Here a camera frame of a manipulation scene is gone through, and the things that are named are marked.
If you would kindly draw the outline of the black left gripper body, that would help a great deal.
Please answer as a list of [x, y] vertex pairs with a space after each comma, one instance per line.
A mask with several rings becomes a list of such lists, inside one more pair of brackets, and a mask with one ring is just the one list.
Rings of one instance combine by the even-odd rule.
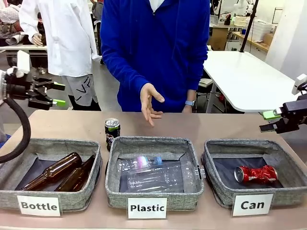
[[4, 98], [33, 98], [35, 93], [33, 85], [36, 76], [32, 74], [25, 74], [23, 77], [16, 77], [15, 75], [4, 75]]

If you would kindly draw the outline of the person right hand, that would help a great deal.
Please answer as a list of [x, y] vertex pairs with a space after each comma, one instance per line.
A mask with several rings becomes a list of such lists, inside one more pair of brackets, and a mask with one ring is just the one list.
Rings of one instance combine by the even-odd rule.
[[155, 111], [152, 107], [152, 98], [160, 103], [164, 103], [164, 97], [155, 89], [151, 83], [143, 85], [140, 91], [141, 111], [145, 120], [154, 127], [154, 119], [161, 119], [163, 112]]

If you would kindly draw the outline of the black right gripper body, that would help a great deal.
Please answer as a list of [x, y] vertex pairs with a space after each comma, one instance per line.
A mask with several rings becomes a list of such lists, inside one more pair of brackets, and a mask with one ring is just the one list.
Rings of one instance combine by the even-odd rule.
[[299, 126], [307, 124], [307, 95], [303, 94], [296, 101], [283, 104], [282, 117], [285, 132], [299, 130]]

